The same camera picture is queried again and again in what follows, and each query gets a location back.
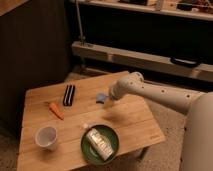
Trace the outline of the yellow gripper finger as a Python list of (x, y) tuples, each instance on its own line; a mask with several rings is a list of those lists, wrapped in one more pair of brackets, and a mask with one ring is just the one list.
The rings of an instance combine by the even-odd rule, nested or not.
[(104, 102), (104, 107), (105, 107), (105, 108), (112, 107), (113, 105), (114, 105), (114, 101), (111, 100), (111, 99), (107, 99), (107, 100)]

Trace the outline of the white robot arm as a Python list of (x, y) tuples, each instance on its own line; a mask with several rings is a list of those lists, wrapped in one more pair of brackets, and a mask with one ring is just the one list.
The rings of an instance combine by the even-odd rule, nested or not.
[(141, 97), (185, 117), (179, 171), (213, 171), (213, 91), (147, 83), (140, 72), (125, 74), (108, 88), (111, 102)]

